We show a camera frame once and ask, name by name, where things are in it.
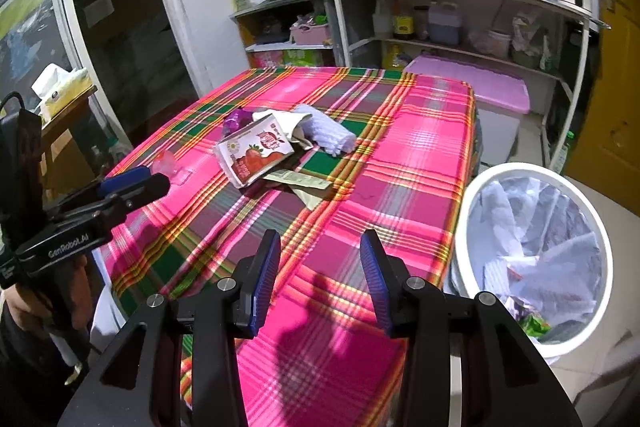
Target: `green bottle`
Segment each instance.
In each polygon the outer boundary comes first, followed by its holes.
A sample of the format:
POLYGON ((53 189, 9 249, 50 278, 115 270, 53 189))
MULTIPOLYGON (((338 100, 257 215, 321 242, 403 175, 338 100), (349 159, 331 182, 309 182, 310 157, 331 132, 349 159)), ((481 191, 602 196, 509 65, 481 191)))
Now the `green bottle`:
POLYGON ((558 161, 555 163, 553 167, 553 172, 556 174, 564 173, 564 166, 566 165, 566 161, 569 159, 569 153, 574 145, 574 133, 569 131, 566 134, 566 139, 562 144, 562 149, 560 150, 560 154, 558 155, 558 161))

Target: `purple wrapper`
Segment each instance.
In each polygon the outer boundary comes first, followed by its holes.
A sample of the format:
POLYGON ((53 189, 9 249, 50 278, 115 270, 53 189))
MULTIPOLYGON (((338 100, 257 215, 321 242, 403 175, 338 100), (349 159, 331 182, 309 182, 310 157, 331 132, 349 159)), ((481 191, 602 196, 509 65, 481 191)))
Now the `purple wrapper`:
POLYGON ((252 118, 252 112, 244 110, 242 107, 238 107, 231 111, 222 122, 222 136, 229 136, 231 133, 234 133, 242 127, 249 125, 252 123, 254 119, 252 118))

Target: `person's hand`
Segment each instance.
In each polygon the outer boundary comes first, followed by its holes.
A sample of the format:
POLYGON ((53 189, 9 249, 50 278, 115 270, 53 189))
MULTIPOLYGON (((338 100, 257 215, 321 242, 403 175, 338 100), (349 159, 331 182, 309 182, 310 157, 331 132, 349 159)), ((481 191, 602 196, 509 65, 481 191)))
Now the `person's hand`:
MULTIPOLYGON (((69 294, 73 303, 71 322, 76 330, 81 330, 86 327, 91 318, 92 300, 89 280, 84 270, 86 257, 80 255, 73 260, 73 263, 74 274, 69 285, 69 294)), ((48 338, 44 323, 51 318, 51 312, 33 291, 23 285, 15 284, 4 292, 4 298, 11 316, 21 330, 33 333, 41 339, 48 338)))

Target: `tiled floor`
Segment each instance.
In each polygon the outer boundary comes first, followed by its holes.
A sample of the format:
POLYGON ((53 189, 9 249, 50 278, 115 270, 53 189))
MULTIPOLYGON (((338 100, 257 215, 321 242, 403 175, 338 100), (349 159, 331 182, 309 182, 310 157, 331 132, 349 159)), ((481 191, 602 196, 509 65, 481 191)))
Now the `tiled floor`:
MULTIPOLYGON (((526 117, 520 126, 516 153, 510 161, 542 165, 540 121, 526 117)), ((553 372, 571 400, 603 371, 611 348, 630 331, 640 333, 640 217, 609 200, 592 188, 571 180, 591 201, 600 215, 613 254, 613 288, 609 307, 591 337, 553 366, 553 372)), ((458 375, 452 366, 452 389, 459 389, 458 375)), ((451 427, 460 425, 459 399, 452 397, 451 427)))

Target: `trash can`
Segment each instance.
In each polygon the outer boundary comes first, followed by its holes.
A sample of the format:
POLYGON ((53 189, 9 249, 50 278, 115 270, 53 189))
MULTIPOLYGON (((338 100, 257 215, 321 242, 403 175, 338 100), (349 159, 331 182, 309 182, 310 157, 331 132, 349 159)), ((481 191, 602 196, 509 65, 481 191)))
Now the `trash can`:
POLYGON ((466 189, 454 237, 452 286, 466 297, 495 293, 544 359, 566 355, 602 320, 613 284, 609 237, 593 205, 567 179, 507 163, 466 189))

